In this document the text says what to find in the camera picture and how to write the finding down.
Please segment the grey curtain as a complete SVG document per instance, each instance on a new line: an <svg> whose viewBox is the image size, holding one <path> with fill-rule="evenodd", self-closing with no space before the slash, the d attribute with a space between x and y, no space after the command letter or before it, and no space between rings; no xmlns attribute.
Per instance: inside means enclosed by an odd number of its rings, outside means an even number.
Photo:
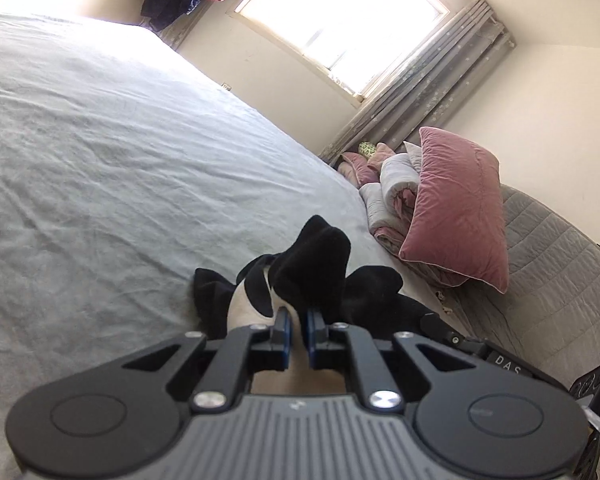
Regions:
<svg viewBox="0 0 600 480"><path fill-rule="evenodd" d="M445 126L515 48L492 6L472 0L362 105L320 159L333 165L362 142L389 148L417 143L420 128Z"/></svg>

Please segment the pink velvet pillow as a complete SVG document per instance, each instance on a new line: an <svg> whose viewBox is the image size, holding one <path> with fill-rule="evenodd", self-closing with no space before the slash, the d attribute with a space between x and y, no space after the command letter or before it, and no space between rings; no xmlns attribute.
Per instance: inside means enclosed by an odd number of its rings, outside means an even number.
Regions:
<svg viewBox="0 0 600 480"><path fill-rule="evenodd" d="M419 130L422 169L399 259L434 286L509 286L500 163L482 146L434 127Z"/></svg>

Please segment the beige fleece garment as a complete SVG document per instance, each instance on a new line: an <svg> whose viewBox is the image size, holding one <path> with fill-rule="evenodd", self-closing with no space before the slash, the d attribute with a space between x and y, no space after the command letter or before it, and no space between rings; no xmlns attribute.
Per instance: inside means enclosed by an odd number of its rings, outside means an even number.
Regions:
<svg viewBox="0 0 600 480"><path fill-rule="evenodd" d="M268 267L249 271L234 291L226 321L227 330L254 324L273 325L280 307L290 314L291 344L289 366L283 372L265 370L253 376L251 392L276 396L328 396L346 393L344 378L333 370L312 370L302 340L298 313L268 286Z"/></svg>

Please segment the grey bed sheet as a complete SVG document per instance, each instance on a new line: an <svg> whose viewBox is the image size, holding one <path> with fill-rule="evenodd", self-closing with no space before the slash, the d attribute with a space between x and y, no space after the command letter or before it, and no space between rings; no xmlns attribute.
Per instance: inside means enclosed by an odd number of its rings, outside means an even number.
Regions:
<svg viewBox="0 0 600 480"><path fill-rule="evenodd" d="M200 363L190 284L282 252L313 216L349 266L390 266L358 191L145 29L0 15L0 479L49 382L174 340Z"/></svg>

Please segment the folded grey pink duvet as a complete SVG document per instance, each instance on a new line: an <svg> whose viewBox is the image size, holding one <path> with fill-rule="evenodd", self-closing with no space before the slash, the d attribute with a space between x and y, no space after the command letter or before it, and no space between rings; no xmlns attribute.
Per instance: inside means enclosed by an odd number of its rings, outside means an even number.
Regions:
<svg viewBox="0 0 600 480"><path fill-rule="evenodd" d="M464 284L472 264L463 254L466 229L460 213L480 181L475 163L469 156L448 154L444 146L426 149L422 171L410 155L387 150L381 157L382 167L375 169L361 154L343 156L347 169L362 170L355 180L373 237L426 280L443 287Z"/></svg>

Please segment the grey quilted blanket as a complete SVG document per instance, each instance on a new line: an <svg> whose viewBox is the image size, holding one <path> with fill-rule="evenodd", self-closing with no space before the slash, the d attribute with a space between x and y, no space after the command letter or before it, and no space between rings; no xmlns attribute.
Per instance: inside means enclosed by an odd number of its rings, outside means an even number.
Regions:
<svg viewBox="0 0 600 480"><path fill-rule="evenodd" d="M430 287L426 304L570 386L600 365L600 247L535 198L502 185L509 286Z"/></svg>

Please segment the black fleece garment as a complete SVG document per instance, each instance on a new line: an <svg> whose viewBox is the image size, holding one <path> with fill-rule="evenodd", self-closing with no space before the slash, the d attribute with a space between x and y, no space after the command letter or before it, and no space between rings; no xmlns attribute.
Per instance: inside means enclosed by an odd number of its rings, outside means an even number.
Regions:
<svg viewBox="0 0 600 480"><path fill-rule="evenodd" d="M400 293L403 278L393 268L360 266L348 273L350 252L347 235L316 214L286 252L253 259L239 271L234 283L218 272L198 268L192 298L199 326L211 339L224 338L237 285L251 269L267 266L268 286L298 315L317 310L327 324L360 326L376 339L389 339L404 330L419 334L419 322L434 311Z"/></svg>

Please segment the bright window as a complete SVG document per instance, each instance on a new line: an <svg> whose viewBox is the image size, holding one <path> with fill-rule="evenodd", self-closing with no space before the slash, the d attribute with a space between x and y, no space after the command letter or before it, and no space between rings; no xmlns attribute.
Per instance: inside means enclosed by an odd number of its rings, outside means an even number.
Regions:
<svg viewBox="0 0 600 480"><path fill-rule="evenodd" d="M358 100L451 14L441 0L242 0L236 12Z"/></svg>

